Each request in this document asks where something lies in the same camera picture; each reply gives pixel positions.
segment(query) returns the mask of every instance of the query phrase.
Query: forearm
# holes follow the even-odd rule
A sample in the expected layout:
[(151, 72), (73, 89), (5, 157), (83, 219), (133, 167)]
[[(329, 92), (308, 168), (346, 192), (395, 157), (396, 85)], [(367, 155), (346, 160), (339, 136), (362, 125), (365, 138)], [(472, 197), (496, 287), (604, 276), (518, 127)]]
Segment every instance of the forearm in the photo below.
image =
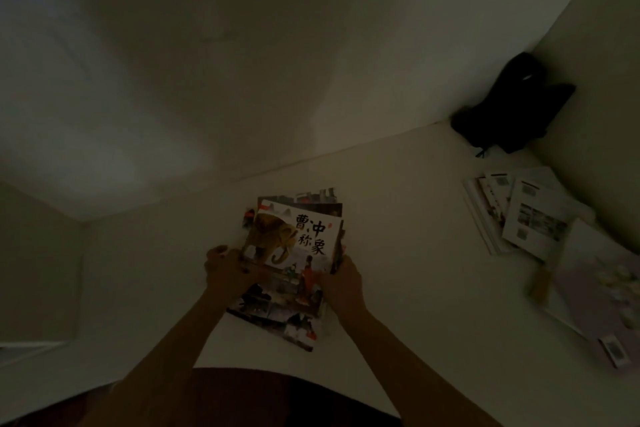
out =
[(407, 427), (499, 424), (428, 367), (369, 312), (342, 325)]
[(148, 355), (87, 415), (82, 427), (161, 426), (171, 420), (193, 365), (225, 312), (207, 289)]

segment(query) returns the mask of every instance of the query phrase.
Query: hand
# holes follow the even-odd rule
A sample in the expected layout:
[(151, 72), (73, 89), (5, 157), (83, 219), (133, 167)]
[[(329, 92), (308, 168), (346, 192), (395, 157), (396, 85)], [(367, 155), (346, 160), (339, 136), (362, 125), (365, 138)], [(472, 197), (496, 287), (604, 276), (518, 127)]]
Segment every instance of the hand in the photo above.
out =
[(239, 250), (230, 250), (225, 255), (227, 249), (227, 245), (212, 248), (207, 252), (204, 264), (207, 271), (205, 293), (224, 306), (244, 294), (253, 284), (265, 282), (269, 278), (268, 270), (248, 262), (243, 263)]
[(368, 314), (362, 295), (362, 276), (348, 255), (342, 258), (342, 264), (334, 275), (321, 274), (318, 282), (324, 298), (343, 326), (357, 322)]

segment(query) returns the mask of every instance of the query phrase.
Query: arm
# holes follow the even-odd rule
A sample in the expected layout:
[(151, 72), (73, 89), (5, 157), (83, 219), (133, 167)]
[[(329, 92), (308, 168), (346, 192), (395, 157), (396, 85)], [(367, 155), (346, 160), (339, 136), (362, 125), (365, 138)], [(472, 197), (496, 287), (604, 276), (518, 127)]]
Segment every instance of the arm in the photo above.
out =
[(319, 277), (324, 297), (386, 391), (405, 426), (500, 424), (412, 353), (367, 310), (362, 278), (349, 257)]
[(169, 423), (193, 365), (227, 305), (263, 272), (245, 273), (239, 252), (226, 246), (207, 253), (207, 288), (156, 347), (80, 423), (81, 427), (162, 426)]

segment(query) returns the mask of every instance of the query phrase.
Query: white desk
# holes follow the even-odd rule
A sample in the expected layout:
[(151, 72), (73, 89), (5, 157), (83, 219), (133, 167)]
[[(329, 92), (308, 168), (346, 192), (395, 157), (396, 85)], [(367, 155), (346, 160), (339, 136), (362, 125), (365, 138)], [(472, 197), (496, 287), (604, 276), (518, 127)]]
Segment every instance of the white desk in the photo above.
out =
[[(0, 370), (0, 423), (123, 377), (196, 300), (204, 253), (239, 239), (247, 203), (329, 185), (370, 309), (501, 423), (640, 423), (640, 378), (613, 377), (537, 312), (523, 295), (534, 262), (491, 257), (463, 201), (462, 178), (536, 159), (473, 155), (437, 124), (91, 224), (78, 338)], [(394, 412), (335, 317), (326, 329), (306, 353), (227, 315), (197, 366), (295, 375)]]

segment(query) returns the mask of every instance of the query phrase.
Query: black bag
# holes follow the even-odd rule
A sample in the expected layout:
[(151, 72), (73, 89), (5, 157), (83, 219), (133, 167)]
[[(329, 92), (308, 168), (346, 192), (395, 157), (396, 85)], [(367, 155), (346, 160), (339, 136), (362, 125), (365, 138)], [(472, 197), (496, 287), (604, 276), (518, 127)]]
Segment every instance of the black bag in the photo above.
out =
[(506, 153), (543, 137), (575, 91), (568, 83), (545, 86), (546, 68), (532, 54), (521, 53), (502, 69), (487, 97), (451, 118), (451, 127), (484, 155), (493, 145)]

